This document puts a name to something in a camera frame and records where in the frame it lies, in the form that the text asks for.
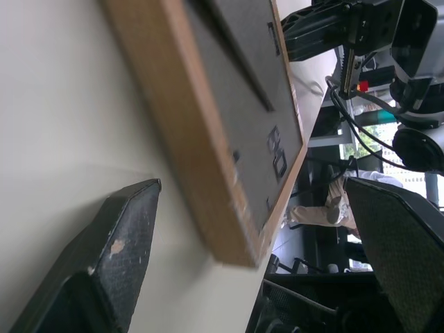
desk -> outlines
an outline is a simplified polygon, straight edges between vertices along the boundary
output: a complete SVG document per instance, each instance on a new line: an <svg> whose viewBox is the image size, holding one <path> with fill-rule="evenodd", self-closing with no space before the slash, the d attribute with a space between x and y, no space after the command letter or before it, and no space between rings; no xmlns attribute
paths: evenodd
<svg viewBox="0 0 444 333"><path fill-rule="evenodd" d="M161 178L130 332L244 332L266 260L222 266L200 242L99 5L3 1L0 20L0 331L109 193Z"/></svg>

